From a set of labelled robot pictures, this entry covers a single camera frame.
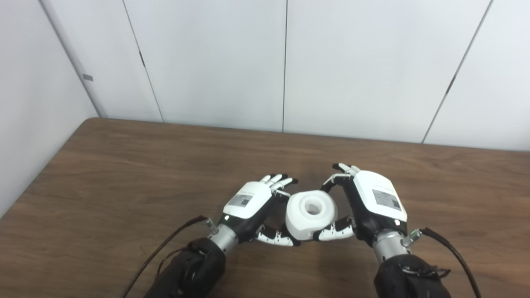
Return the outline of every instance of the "white wall panel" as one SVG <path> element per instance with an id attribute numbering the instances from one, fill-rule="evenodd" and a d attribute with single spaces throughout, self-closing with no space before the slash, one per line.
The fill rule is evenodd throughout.
<path id="1" fill-rule="evenodd" d="M 125 3 L 165 121 L 281 130 L 285 1 Z"/>
<path id="2" fill-rule="evenodd" d="M 0 216 L 96 112 L 37 0 L 0 0 Z"/>
<path id="3" fill-rule="evenodd" d="M 121 0 L 43 0 L 102 116 L 162 121 Z"/>
<path id="4" fill-rule="evenodd" d="M 488 2 L 289 1 L 285 131 L 421 142 Z"/>
<path id="5" fill-rule="evenodd" d="M 530 2 L 494 0 L 425 140 L 530 151 Z"/>

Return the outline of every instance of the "cable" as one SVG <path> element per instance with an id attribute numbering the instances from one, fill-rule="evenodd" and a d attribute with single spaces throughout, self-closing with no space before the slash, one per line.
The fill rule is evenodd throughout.
<path id="1" fill-rule="evenodd" d="M 177 250 L 173 250 L 172 252 L 170 252 L 165 258 L 162 259 L 162 261 L 160 261 L 160 264 L 158 266 L 158 270 L 156 271 L 156 276 L 155 276 L 155 279 L 160 275 L 160 270 L 162 269 L 162 265 L 164 264 L 164 262 L 169 259 L 170 256 L 176 254 L 177 252 L 185 249 L 186 247 L 181 247 Z"/>
<path id="2" fill-rule="evenodd" d="M 480 291 L 479 291 L 479 286 L 477 286 L 475 278 L 473 277 L 473 274 L 471 273 L 471 270 L 469 269 L 466 262 L 464 261 L 464 258 L 456 250 L 456 248 L 452 246 L 451 243 L 449 243 L 449 241 L 445 239 L 442 235 L 436 233 L 435 231 L 429 229 L 428 227 L 426 227 L 425 229 L 420 229 L 420 232 L 440 242 L 443 246 L 447 247 L 455 255 L 458 262 L 460 262 L 460 265 L 462 265 L 462 268 L 464 268 L 464 271 L 467 275 L 467 278 L 469 279 L 469 282 L 471 283 L 471 287 L 473 288 L 473 292 L 475 293 L 476 298 L 482 298 L 482 295 L 480 294 Z"/>
<path id="3" fill-rule="evenodd" d="M 123 292 L 123 294 L 120 296 L 120 298 L 125 298 L 127 296 L 127 294 L 129 294 L 129 291 L 131 290 L 131 288 L 134 286 L 134 283 L 136 282 L 136 280 L 138 279 L 138 277 L 140 276 L 140 274 L 144 271 L 145 267 L 147 267 L 147 265 L 149 264 L 149 262 L 151 262 L 151 260 L 153 260 L 153 258 L 156 256 L 156 254 L 158 252 L 160 252 L 164 246 L 166 246 L 166 244 L 168 244 L 171 239 L 173 239 L 178 233 L 180 233 L 182 230 L 184 230 L 185 228 L 187 228 L 188 226 L 190 225 L 193 225 L 193 224 L 196 224 L 198 222 L 202 222 L 202 221 L 205 221 L 207 220 L 208 218 L 207 217 L 204 217 L 202 215 L 199 215 L 189 221 L 187 221 L 185 224 L 183 224 L 180 228 L 178 228 L 176 231 L 174 231 L 171 235 L 169 235 L 169 237 L 166 238 L 166 240 L 164 240 L 164 242 L 162 242 L 162 244 L 160 244 L 160 246 L 149 256 L 149 258 L 147 258 L 147 260 L 145 260 L 145 262 L 140 266 L 140 269 L 138 269 L 138 271 L 136 272 L 136 274 L 134 275 L 134 277 L 132 278 L 132 280 L 130 281 L 129 285 L 125 288 L 125 291 Z"/>

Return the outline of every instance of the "brown wooden tabletop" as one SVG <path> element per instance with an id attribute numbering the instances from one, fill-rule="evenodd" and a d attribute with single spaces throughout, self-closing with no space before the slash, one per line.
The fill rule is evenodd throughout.
<path id="1" fill-rule="evenodd" d="M 218 219 L 247 181 L 287 173 L 318 189 L 336 162 L 392 180 L 409 228 L 428 226 L 464 256 L 484 297 L 530 296 L 530 154 L 109 119 L 86 121 L 0 220 L 0 297 L 119 297 L 138 267 L 197 215 Z M 350 214 L 341 189 L 331 195 Z M 279 226 L 281 208 L 268 219 Z M 151 263 L 205 236 L 184 230 Z M 427 237 L 414 253 L 453 272 L 453 297 L 473 297 L 460 265 Z M 300 247 L 239 245 L 210 297 L 376 297 L 378 263 L 350 238 Z"/>

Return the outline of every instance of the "label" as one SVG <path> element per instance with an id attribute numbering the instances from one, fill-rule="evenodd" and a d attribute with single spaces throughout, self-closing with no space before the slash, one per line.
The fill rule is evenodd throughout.
<path id="1" fill-rule="evenodd" d="M 250 195 L 235 195 L 230 201 L 228 201 L 227 205 L 233 205 L 233 206 L 239 206 L 239 207 L 246 207 L 246 205 L 250 202 L 252 199 L 252 196 Z"/>
<path id="2" fill-rule="evenodd" d="M 372 191 L 374 192 L 375 202 L 378 205 L 394 208 L 396 210 L 401 211 L 401 207 L 399 205 L 398 198 L 396 198 L 396 196 L 393 196 L 387 192 L 383 192 L 383 191 L 379 191 L 375 189 L 372 189 Z"/>

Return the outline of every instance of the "white cylindrical object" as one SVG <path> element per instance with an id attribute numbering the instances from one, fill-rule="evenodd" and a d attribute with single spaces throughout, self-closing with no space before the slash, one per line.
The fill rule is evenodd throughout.
<path id="1" fill-rule="evenodd" d="M 297 240 L 311 240 L 313 233 L 337 220 L 337 205 L 321 190 L 294 194 L 287 203 L 285 224 Z"/>

